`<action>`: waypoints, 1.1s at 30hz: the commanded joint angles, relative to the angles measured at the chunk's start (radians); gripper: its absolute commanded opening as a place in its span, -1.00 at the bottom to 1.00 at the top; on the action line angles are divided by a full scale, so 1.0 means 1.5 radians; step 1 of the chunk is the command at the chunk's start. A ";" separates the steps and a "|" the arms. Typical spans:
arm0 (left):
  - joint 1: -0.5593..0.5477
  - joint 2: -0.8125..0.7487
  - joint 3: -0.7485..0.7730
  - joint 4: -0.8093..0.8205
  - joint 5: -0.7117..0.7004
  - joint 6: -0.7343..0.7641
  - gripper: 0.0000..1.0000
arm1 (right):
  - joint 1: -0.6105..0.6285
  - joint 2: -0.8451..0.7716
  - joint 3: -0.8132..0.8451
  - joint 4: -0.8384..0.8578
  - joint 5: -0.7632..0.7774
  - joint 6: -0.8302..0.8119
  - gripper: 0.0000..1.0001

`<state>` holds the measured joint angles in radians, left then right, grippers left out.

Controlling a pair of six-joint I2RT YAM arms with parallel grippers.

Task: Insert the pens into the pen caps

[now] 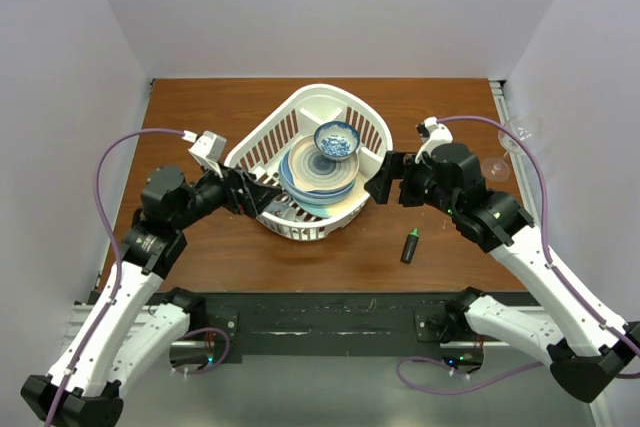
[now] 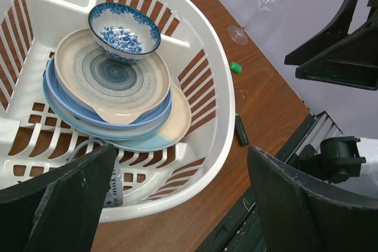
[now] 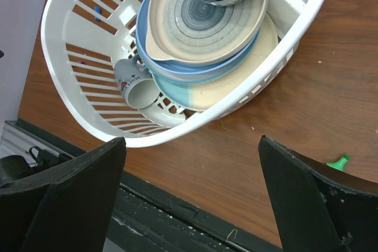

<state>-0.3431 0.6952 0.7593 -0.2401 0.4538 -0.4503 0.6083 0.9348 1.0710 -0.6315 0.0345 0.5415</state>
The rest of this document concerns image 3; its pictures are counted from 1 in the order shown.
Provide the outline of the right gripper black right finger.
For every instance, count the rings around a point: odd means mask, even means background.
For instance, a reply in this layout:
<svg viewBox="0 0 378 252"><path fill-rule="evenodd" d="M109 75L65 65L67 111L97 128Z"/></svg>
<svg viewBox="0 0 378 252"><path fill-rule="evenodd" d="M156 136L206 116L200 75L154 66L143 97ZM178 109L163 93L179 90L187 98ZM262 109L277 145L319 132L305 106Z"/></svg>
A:
<svg viewBox="0 0 378 252"><path fill-rule="evenodd" d="M377 183L267 136L258 152L284 251L377 251Z"/></svg>

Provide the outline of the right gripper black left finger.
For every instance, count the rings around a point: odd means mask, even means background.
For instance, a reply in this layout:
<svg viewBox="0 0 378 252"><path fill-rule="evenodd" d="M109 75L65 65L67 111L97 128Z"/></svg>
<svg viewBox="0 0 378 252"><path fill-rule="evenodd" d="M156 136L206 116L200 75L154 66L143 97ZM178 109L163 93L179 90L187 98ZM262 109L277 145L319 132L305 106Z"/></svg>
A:
<svg viewBox="0 0 378 252"><path fill-rule="evenodd" d="M114 138L1 185L1 251L102 251L125 159Z"/></svg>

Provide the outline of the black green highlighter pen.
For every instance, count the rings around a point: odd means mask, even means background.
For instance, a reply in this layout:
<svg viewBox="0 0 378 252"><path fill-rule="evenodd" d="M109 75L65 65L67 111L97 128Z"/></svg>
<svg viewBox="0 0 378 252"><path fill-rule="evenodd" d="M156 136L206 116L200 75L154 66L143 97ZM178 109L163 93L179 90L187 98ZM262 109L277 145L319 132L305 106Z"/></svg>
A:
<svg viewBox="0 0 378 252"><path fill-rule="evenodd" d="M327 166L329 166L330 168L334 168L338 171L343 172L344 167L348 163L349 159L350 159L349 155L344 155L339 160L337 160L336 162L326 162L325 164Z"/></svg>

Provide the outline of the blue pen cap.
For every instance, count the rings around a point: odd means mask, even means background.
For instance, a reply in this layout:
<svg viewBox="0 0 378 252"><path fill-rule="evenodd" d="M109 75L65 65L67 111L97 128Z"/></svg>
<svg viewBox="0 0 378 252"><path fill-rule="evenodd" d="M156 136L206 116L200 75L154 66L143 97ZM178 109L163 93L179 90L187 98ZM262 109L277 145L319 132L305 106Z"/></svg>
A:
<svg viewBox="0 0 378 252"><path fill-rule="evenodd" d="M97 14L101 14L101 8L99 6L96 6L94 7L94 11L97 13ZM94 17L94 20L95 21L100 21L100 18L98 18L97 16Z"/></svg>

